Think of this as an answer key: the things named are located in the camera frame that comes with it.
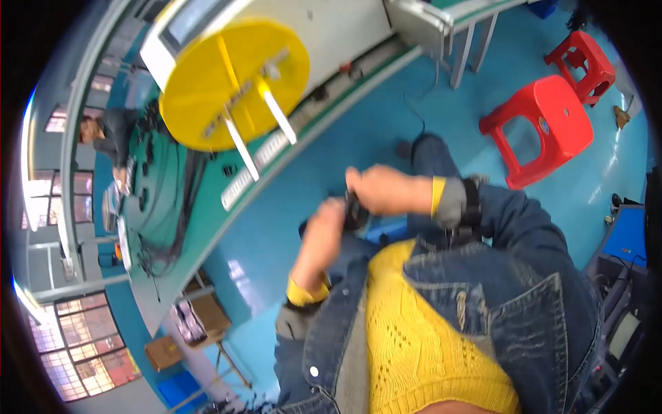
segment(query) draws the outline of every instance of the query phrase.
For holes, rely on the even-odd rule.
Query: person's hand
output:
[[[126,168],[113,167],[113,178],[120,191],[126,191]]]
[[[349,167],[345,172],[347,189],[356,193],[359,202],[370,213],[398,215],[430,214],[432,179],[408,176],[387,166],[374,165],[364,172]]]
[[[290,273],[297,286],[309,292],[319,290],[323,272],[340,253],[344,221],[345,202],[338,198],[327,199],[308,219],[299,257]]]

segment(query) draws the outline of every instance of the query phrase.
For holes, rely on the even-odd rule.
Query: yellow sweater cuff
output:
[[[329,288],[326,283],[317,292],[309,292],[297,286],[292,279],[287,283],[287,299],[294,306],[305,306],[309,303],[317,303],[326,299],[329,296]]]
[[[442,194],[444,193],[444,187],[446,186],[445,177],[433,177],[432,178],[432,210],[430,212],[430,217],[434,217],[437,212],[437,207],[442,200]]]

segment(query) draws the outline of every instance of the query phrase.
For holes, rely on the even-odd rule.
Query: yellow knitted sweater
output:
[[[443,192],[433,185],[433,212]],[[394,243],[369,263],[366,335],[370,412],[413,414],[439,401],[462,401],[495,413],[518,413],[510,378],[465,339],[402,277],[414,240]],[[287,297],[295,305],[320,301],[326,286],[309,293],[292,281]]]

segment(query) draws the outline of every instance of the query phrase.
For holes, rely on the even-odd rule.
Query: yellow disc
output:
[[[267,76],[265,81],[289,115],[301,99],[310,72],[308,53],[291,29],[268,19],[250,19],[194,40],[177,57],[159,99],[161,116],[173,137],[194,150],[235,148],[222,121],[208,138],[203,132],[240,86],[256,79],[265,62],[284,49],[289,54],[277,64],[280,78]],[[255,84],[233,107],[232,118],[246,142],[277,125]]]

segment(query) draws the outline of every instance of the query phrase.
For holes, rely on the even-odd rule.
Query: red plastic stool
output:
[[[520,165],[502,127],[517,116],[526,117],[540,136],[540,155]],[[522,189],[540,181],[582,152],[593,142],[593,128],[573,88],[558,75],[547,76],[517,91],[479,123],[501,152],[508,177],[506,184]]]
[[[567,61],[573,68],[582,68],[586,72],[579,82],[575,82],[563,61],[563,55],[568,53]],[[598,46],[597,42],[582,31],[572,32],[556,49],[545,56],[545,63],[555,63],[561,70],[561,75],[572,85],[579,100],[583,104],[595,106],[600,97],[616,80],[616,72],[609,59]]]

